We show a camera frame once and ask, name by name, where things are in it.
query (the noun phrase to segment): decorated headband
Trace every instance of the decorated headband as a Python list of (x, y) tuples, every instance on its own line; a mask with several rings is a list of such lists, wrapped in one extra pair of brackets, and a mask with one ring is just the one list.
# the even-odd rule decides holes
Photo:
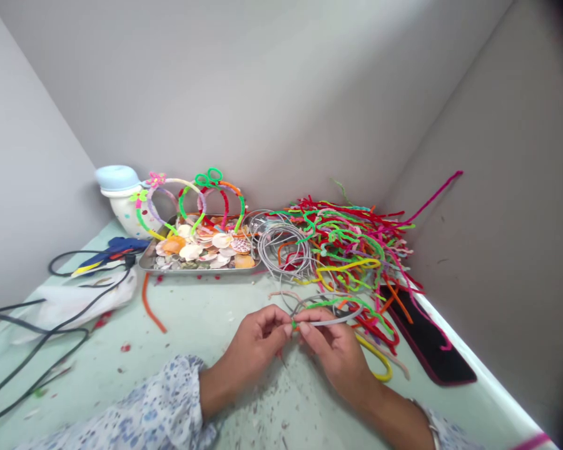
[[(156, 212), (156, 209), (154, 208), (154, 205), (152, 203), (152, 195), (154, 194), (154, 192), (157, 191), (157, 190), (164, 191), (165, 194), (167, 194), (167, 196), (169, 198), (171, 198), (175, 203), (177, 203), (175, 196), (172, 193), (170, 193), (166, 189), (163, 189), (160, 186), (163, 185), (164, 183), (185, 184), (187, 186), (187, 189), (193, 189), (194, 191), (196, 191), (198, 193), (198, 198), (205, 205), (205, 210), (206, 210), (206, 198), (205, 198), (204, 194), (202, 192), (200, 192), (200, 190), (196, 186), (194, 186), (194, 184), (190, 183), (189, 181), (185, 181), (185, 180), (182, 180), (182, 179), (179, 179), (179, 178), (166, 178), (166, 175), (164, 173), (156, 174), (155, 172), (150, 172), (150, 176), (151, 176), (151, 179), (147, 182), (150, 185), (150, 190), (147, 191), (147, 190), (143, 189), (140, 192), (136, 192), (136, 193), (132, 194), (131, 197), (129, 197), (129, 200), (136, 202), (136, 217), (138, 218), (139, 224), (142, 225), (142, 228), (144, 228), (150, 234), (150, 236), (153, 236), (154, 238), (163, 241), (163, 240), (166, 239), (166, 237), (161, 236), (158, 233), (155, 233), (144, 222), (144, 219), (142, 218), (142, 213), (141, 213), (142, 202), (145, 201), (147, 203), (148, 209), (150, 210), (150, 213), (155, 217), (155, 219), (158, 222), (165, 225), (168, 229), (171, 230), (171, 232), (173, 234), (178, 235), (177, 229), (175, 227), (169, 225), (164, 220), (162, 220), (161, 217)], [(198, 225), (200, 224), (200, 222), (202, 222), (202, 220), (204, 218), (205, 218), (205, 212), (202, 212), (200, 214), (200, 217), (198, 218), (198, 220), (196, 222), (193, 222), (192, 220), (189, 220), (187, 217), (184, 217), (184, 219), (186, 219), (186, 222), (193, 225), (192, 230), (191, 230), (192, 234), (195, 233), (196, 228), (198, 227)]]
[(215, 189), (221, 192), (221, 195), (223, 196), (223, 200), (225, 202), (225, 213), (223, 215), (223, 222), (222, 222), (223, 229), (225, 230), (227, 215), (230, 212), (229, 203), (226, 201), (227, 196), (222, 191), (222, 189), (226, 189), (227, 191), (231, 191), (234, 194), (236, 194), (236, 196), (240, 200), (240, 217), (238, 218), (238, 222), (236, 223), (236, 226), (233, 230), (234, 233), (238, 232), (242, 224), (242, 220), (244, 219), (244, 213), (246, 210), (244, 197), (242, 196), (242, 193), (237, 187), (222, 180), (223, 180), (223, 174), (221, 173), (221, 171), (219, 169), (216, 169), (215, 167), (211, 167), (209, 168), (209, 170), (207, 170), (206, 175), (205, 174), (196, 175), (194, 184), (189, 184), (187, 187), (185, 187), (185, 189), (180, 193), (180, 213), (186, 222), (188, 221), (188, 215), (183, 209), (183, 200), (190, 189), (197, 191), (198, 188), (195, 185), (198, 185), (203, 187), (202, 192), (199, 191), (200, 195), (198, 196), (198, 210), (201, 212), (201, 218), (205, 215), (204, 211), (206, 210), (206, 201), (205, 201), (206, 195), (209, 195)]

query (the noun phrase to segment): table surface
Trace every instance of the table surface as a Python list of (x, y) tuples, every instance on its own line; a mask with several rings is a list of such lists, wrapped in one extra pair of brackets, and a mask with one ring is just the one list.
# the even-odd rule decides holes
[[(107, 225), (86, 249), (104, 249), (114, 236), (125, 236), (118, 222)], [(75, 257), (63, 266), (71, 271), (87, 259)], [(147, 317), (141, 302), (143, 272), (130, 305), (117, 310), (104, 328), (72, 357), (74, 369), (48, 386), (43, 397), (30, 397), (0, 419), (0, 449), (29, 438), (51, 433), (68, 423), (90, 418), (124, 397), (136, 385), (158, 372), (176, 354), (195, 354), (213, 364), (225, 351), (242, 318), (271, 303), (284, 305), (280, 297), (268, 299), (279, 289), (266, 274), (165, 277), (151, 279), (148, 299), (155, 314), (168, 328), (163, 334)], [(50, 277), (44, 284), (75, 284)], [(285, 286), (303, 298), (315, 294), (314, 286)], [(403, 339), (398, 357), (410, 371), (405, 379), (393, 365), (388, 385), (401, 395), (415, 398), (455, 421), (487, 449), (508, 449), (540, 432), (539, 427), (496, 381), (488, 369), (439, 316), (429, 302), (422, 306), (443, 327), (453, 344), (478, 376), (473, 384), (440, 387), (426, 375)], [(14, 326), (0, 323), (0, 380), (28, 354), (31, 345), (9, 345)], [(68, 336), (50, 341), (0, 393), (0, 410), (18, 398), (43, 372), (74, 345)], [(131, 351), (121, 352), (124, 343)], [(380, 361), (365, 352), (374, 371), (384, 372)], [(283, 363), (275, 360), (263, 379), (219, 416), (220, 438), (216, 449), (352, 449), (387, 448), (327, 384), (317, 363), (292, 342)], [(542, 449), (556, 448), (552, 443)]]

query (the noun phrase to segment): phone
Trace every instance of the phone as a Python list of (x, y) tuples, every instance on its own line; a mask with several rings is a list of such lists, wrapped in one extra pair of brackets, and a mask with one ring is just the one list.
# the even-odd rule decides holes
[[(381, 294), (387, 299), (392, 297), (392, 293), (386, 286), (382, 286)], [(393, 301), (387, 311), (432, 381), (440, 386), (458, 386), (476, 382), (475, 372), (454, 346), (448, 351), (440, 350), (440, 347), (445, 344), (444, 337), (417, 310), (408, 292), (400, 290), (397, 294), (411, 315), (413, 324), (407, 321), (407, 316), (397, 301)], [(419, 303), (417, 305), (425, 313), (421, 305)]]

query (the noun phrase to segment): floral sleeve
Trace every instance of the floral sleeve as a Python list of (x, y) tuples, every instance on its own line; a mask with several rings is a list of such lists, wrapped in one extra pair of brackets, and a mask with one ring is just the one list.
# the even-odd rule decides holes
[(465, 430), (459, 425), (445, 419), (433, 409), (425, 407), (413, 399), (411, 401), (427, 416), (434, 436), (435, 450), (484, 450), (484, 446), (470, 441)]
[(203, 424), (196, 356), (177, 356), (126, 398), (89, 421), (20, 445), (16, 450), (203, 450), (217, 431)]

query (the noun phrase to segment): power cord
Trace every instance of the power cord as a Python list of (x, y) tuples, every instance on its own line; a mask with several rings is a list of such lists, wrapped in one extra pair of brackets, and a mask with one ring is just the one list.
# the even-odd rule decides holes
[[(50, 339), (52, 336), (55, 336), (57, 334), (68, 334), (68, 333), (82, 333), (83, 336), (81, 338), (81, 340), (75, 345), (75, 347), (73, 347), (71, 350), (69, 350), (63, 357), (59, 358), (52, 366), (50, 366), (50, 368), (44, 372), (44, 374), (42, 376), (40, 376), (36, 382), (34, 382), (31, 387), (25, 391), (25, 393), (19, 397), (17, 400), (15, 400), (10, 406), (4, 408), (2, 411), (0, 411), (0, 418), (3, 417), (5, 414), (9, 413), (10, 411), (12, 411), (14, 408), (16, 408), (16, 406), (18, 406), (21, 402), (23, 402), (27, 397), (29, 397), (30, 395), (33, 394), (33, 392), (35, 392), (35, 390), (37, 389), (41, 389), (44, 386), (46, 386), (47, 384), (51, 383), (52, 381), (54, 381), (55, 379), (57, 379), (58, 377), (60, 377), (60, 375), (63, 375), (63, 372), (52, 376), (51, 378), (48, 378), (46, 380), (46, 378), (60, 365), (62, 364), (68, 357), (70, 357), (73, 353), (75, 353), (88, 339), (89, 339), (89, 330), (85, 327), (79, 327), (79, 328), (72, 328), (72, 329), (62, 329), (63, 327), (67, 326), (68, 324), (70, 324), (71, 322), (77, 320), (78, 318), (80, 318), (83, 314), (86, 313), (86, 311), (88, 311), (92, 306), (94, 306), (94, 304), (96, 304), (96, 302), (98, 300), (100, 300), (104, 295), (106, 295), (107, 293), (111, 292), (112, 290), (116, 289), (117, 286), (119, 286), (123, 281), (125, 281), (125, 279), (129, 276), (130, 272), (131, 272), (131, 268), (133, 267), (133, 265), (136, 262), (136, 255), (141, 253), (143, 250), (137, 250), (137, 251), (131, 251), (129, 253), (124, 254), (124, 260), (121, 262), (121, 264), (119, 266), (116, 267), (110, 267), (108, 269), (101, 269), (101, 270), (97, 270), (94, 273), (97, 272), (103, 272), (103, 271), (109, 271), (109, 270), (113, 270), (119, 267), (125, 267), (126, 272), (125, 275), (116, 283), (111, 283), (111, 285), (100, 285), (100, 286), (94, 286), (94, 285), (89, 285), (89, 284), (85, 284), (80, 286), (81, 288), (86, 287), (86, 288), (94, 288), (94, 287), (105, 287), (105, 286), (109, 286), (109, 288), (105, 291), (103, 291), (100, 295), (98, 295), (95, 299), (93, 299), (84, 309), (82, 309), (80, 312), (78, 312), (77, 314), (75, 314), (73, 317), (71, 317), (70, 319), (66, 320), (65, 322), (62, 322), (61, 324), (57, 325), (56, 327), (52, 328), (52, 330), (45, 330), (39, 327), (36, 327), (22, 319), (18, 319), (15, 317), (11, 317), (8, 316), (7, 314), (3, 314), (6, 311), (12, 311), (13, 309), (17, 309), (17, 308), (23, 308), (25, 306), (31, 306), (34, 304), (39, 304), (42, 303), (44, 301), (46, 301), (46, 299), (40, 299), (40, 300), (34, 300), (31, 302), (27, 302), (27, 303), (21, 303), (21, 304), (17, 304), (17, 305), (12, 305), (12, 306), (5, 306), (0, 308), (0, 320), (3, 321), (7, 321), (19, 326), (22, 326), (26, 329), (32, 330), (38, 334), (43, 334), (44, 336), (42, 337), (42, 339), (37, 343), (37, 345), (33, 348), (33, 350), (31, 350), (31, 352), (29, 353), (29, 355), (23, 360), (23, 362), (21, 364), (19, 364), (19, 366), (13, 370), (6, 378), (4, 378), (4, 380), (2, 380), (2, 382), (0, 382), (0, 390), (2, 390), (2, 388), (4, 388), (8, 382), (10, 380), (13, 379), (13, 377), (19, 373), (31, 360), (32, 358), (38, 353), (38, 351), (44, 346), (44, 344), (48, 341), (48, 339)], [(65, 256), (69, 256), (72, 254), (77, 254), (77, 253), (95, 253), (95, 254), (120, 254), (121, 252), (108, 252), (108, 251), (94, 251), (94, 250), (77, 250), (77, 251), (70, 251), (70, 252), (66, 252), (66, 253), (62, 253), (59, 256), (57, 256), (56, 258), (54, 258), (52, 261), (50, 261), (50, 264), (48, 264), (48, 271), (55, 276), (61, 276), (61, 277), (70, 277), (71, 273), (58, 273), (53, 269), (54, 263), (56, 261), (58, 261), (59, 259), (65, 257)]]

